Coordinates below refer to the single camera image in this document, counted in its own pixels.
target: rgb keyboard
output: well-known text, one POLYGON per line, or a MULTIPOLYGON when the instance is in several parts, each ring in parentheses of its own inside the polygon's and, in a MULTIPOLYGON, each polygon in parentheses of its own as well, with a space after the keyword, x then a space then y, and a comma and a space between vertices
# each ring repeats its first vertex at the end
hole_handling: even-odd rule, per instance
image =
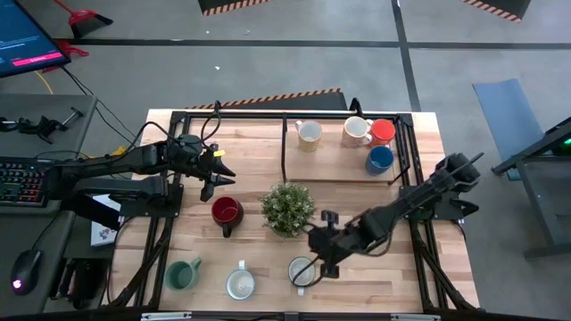
POLYGON ((0 206, 45 207, 45 172, 53 160, 0 157, 0 206))

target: monitor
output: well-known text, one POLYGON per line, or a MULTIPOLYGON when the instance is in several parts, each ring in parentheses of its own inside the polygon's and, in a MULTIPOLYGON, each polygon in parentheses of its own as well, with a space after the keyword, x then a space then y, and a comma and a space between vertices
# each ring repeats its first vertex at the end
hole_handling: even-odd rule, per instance
POLYGON ((14 0, 0 0, 0 78, 70 62, 14 0))

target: dark red mug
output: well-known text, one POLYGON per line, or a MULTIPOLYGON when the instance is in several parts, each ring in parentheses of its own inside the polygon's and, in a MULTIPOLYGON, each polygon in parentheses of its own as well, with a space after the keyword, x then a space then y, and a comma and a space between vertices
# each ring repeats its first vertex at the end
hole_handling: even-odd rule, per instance
POLYGON ((222 227, 222 235, 229 238, 232 229, 240 225, 244 218, 244 208, 232 197, 220 197, 212 204, 212 218, 222 227))

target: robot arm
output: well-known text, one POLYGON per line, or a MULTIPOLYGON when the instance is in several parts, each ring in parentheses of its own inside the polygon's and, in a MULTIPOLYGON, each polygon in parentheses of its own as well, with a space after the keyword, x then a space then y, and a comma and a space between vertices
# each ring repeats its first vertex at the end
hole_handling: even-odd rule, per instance
POLYGON ((49 198, 69 197, 78 181, 85 178, 125 172, 153 175, 172 170, 204 181, 201 201, 206 202, 212 197, 214 187, 235 183, 222 176, 235 177, 236 174, 224 166, 218 149, 217 144, 203 147, 198 136, 182 135, 177 140, 136 147, 120 156, 59 161, 46 172, 51 184, 49 198))
POLYGON ((482 155, 480 153, 472 160, 462 153, 446 157, 436 165, 435 172, 422 185, 388 206, 365 210, 342 230, 333 228, 337 214, 324 211, 322 218, 327 219, 329 225, 315 226, 309 231, 311 251, 324 260, 321 275, 337 278, 336 265, 352 254, 375 256, 370 253, 388 240, 399 219, 418 210, 433 209, 444 193, 470 191, 480 177, 472 164, 482 155))

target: potted plant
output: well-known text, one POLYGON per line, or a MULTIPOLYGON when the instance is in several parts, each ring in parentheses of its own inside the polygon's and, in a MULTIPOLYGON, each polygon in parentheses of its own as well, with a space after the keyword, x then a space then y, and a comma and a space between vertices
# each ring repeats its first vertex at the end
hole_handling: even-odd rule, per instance
POLYGON ((268 226, 285 238, 295 238, 313 215, 313 200, 307 187, 293 183, 276 185, 261 197, 261 212, 268 226))

